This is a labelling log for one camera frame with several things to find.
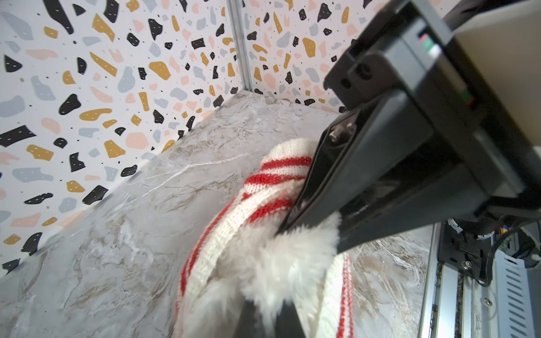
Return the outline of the white plush teddy bear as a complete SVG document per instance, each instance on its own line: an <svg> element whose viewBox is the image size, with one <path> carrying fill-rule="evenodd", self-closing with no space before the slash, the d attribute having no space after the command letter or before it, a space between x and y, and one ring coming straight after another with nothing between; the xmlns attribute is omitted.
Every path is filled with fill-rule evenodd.
<svg viewBox="0 0 541 338"><path fill-rule="evenodd" d="M278 234L278 215L249 224L232 214L187 266L175 337L230 337L252 301L263 332L286 306L296 308L305 337L335 337L348 313L347 262L337 252L341 215Z"/></svg>

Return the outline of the red white striped knit sweater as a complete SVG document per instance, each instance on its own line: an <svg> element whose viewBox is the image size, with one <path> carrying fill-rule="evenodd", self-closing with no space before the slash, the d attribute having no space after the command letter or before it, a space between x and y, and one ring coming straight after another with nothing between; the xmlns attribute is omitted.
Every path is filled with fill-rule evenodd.
<svg viewBox="0 0 541 338"><path fill-rule="evenodd" d="M187 266L190 261L199 255L201 248L208 242L214 228L225 217L232 214L245 217L249 224L253 224L263 217L276 214L280 220L276 230L278 233L281 222L300 195L316 148L316 141L310 139L291 139L276 145L263 158L259 171L245 180L237 196L214 217L205 229L204 234L199 238L182 270L176 301L176 318L179 292L185 288ZM354 321L351 261L346 253L340 253L339 255L345 257L348 266L348 313L343 315L344 322L335 337L352 337L354 334Z"/></svg>

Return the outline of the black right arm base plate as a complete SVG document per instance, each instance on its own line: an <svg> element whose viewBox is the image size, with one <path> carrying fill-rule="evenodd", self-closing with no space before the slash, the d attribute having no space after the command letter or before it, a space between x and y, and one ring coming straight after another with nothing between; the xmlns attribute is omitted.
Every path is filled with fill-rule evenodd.
<svg viewBox="0 0 541 338"><path fill-rule="evenodd" d="M438 260L489 287L496 253L525 261L527 268L540 263L540 240L525 231L526 219L485 217L478 222L449 219L442 224Z"/></svg>

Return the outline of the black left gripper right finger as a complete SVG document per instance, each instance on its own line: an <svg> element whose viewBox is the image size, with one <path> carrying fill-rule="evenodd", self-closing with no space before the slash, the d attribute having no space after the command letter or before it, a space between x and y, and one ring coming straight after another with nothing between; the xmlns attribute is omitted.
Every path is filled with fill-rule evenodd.
<svg viewBox="0 0 541 338"><path fill-rule="evenodd" d="M276 338L305 338L297 309L292 302L284 302L276 318Z"/></svg>

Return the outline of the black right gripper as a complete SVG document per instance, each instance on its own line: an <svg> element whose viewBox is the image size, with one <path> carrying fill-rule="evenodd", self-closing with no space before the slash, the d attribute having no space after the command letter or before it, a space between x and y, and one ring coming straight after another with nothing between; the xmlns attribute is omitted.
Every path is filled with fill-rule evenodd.
<svg viewBox="0 0 541 338"><path fill-rule="evenodd" d="M540 218L540 158L427 1L390 1L325 77L323 132L279 231L342 217L338 251L450 218Z"/></svg>

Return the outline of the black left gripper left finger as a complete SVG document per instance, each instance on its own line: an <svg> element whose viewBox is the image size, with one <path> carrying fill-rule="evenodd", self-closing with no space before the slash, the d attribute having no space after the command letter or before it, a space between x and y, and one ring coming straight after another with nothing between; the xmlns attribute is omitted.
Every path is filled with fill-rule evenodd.
<svg viewBox="0 0 541 338"><path fill-rule="evenodd" d="M233 338L262 337L261 314L253 301L246 300L235 328Z"/></svg>

